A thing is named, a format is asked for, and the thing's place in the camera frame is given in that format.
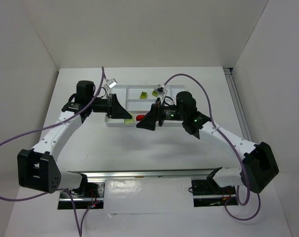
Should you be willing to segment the red curved lego piece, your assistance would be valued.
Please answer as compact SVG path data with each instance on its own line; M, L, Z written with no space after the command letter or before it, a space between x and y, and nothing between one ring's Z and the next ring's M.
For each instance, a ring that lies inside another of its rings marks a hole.
M136 121L142 121L144 117L145 117L145 115L137 115L135 117L135 119L136 119Z

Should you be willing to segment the pale green lego plate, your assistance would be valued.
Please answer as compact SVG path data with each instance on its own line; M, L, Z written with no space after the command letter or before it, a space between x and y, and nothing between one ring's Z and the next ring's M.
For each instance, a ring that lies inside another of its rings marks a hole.
M135 123L135 116L134 114L130 114L131 118L124 119L124 124L134 124Z

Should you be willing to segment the dark green square lego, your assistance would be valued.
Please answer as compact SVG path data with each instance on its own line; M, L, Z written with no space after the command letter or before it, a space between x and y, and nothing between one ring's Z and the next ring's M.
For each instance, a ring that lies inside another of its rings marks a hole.
M158 97L158 96L159 96L159 94L158 94L157 91L153 91L153 92L152 92L152 95L155 96L155 97Z

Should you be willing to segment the lime green lego piece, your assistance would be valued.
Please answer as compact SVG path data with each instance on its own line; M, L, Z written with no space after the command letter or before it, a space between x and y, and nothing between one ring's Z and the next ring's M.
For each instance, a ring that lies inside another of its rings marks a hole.
M148 96L147 92L141 92L140 99L146 99Z

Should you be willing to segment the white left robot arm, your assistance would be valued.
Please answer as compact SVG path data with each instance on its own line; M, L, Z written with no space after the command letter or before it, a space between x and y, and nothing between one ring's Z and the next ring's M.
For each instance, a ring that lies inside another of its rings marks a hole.
M57 159L73 133L92 113L104 113L110 119L130 119L131 114L109 92L117 82L106 79L99 88L91 81L81 80L63 106L57 123L31 149L22 149L17 156L18 181L24 188L53 193L72 189L82 195L88 188L87 176L72 171L61 172Z

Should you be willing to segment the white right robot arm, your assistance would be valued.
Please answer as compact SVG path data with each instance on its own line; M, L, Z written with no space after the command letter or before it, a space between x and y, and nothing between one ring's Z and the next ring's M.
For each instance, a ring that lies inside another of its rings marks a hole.
M237 156L239 167L219 167L207 176L210 189L245 186L259 194L279 173L273 151L267 143L256 144L212 123L210 117L198 111L190 92L178 93L175 105L165 106L157 99L136 127L154 131L165 121L180 121L188 134Z

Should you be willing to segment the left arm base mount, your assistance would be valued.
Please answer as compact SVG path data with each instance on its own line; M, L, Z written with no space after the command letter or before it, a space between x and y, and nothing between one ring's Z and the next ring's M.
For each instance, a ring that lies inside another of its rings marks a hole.
M105 181L96 180L88 181L87 188L82 194L78 194L73 190L70 190L71 197L74 201L76 209L87 209L91 206L91 209L103 209L104 207L104 194L105 194ZM62 191L58 200L58 210L70 210L73 209L71 198L69 195Z

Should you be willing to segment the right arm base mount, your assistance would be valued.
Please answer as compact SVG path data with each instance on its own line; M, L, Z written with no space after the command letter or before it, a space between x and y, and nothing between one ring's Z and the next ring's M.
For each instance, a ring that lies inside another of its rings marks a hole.
M236 189L233 186L220 187L214 180L215 173L221 167L213 170L205 179L193 179L188 192L193 195L194 207L214 207L227 205L238 205Z

